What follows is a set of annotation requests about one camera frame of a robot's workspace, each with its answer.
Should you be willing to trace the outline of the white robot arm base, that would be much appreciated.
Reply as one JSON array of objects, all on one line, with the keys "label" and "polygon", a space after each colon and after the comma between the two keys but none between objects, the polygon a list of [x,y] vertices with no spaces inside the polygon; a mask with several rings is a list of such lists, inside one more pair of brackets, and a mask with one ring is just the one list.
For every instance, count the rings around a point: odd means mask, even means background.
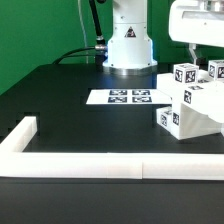
[{"label": "white robot arm base", "polygon": [[113,34],[104,67],[144,69],[155,66],[147,33],[147,0],[113,0]]}]

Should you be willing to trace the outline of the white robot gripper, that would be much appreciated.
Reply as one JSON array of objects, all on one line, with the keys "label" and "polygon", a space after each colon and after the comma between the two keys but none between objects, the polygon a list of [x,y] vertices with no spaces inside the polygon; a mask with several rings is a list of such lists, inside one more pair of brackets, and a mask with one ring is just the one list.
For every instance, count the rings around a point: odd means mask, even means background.
[{"label": "white robot gripper", "polygon": [[173,41],[190,43],[188,52],[200,64],[197,45],[224,47],[224,0],[175,0],[169,13]]}]

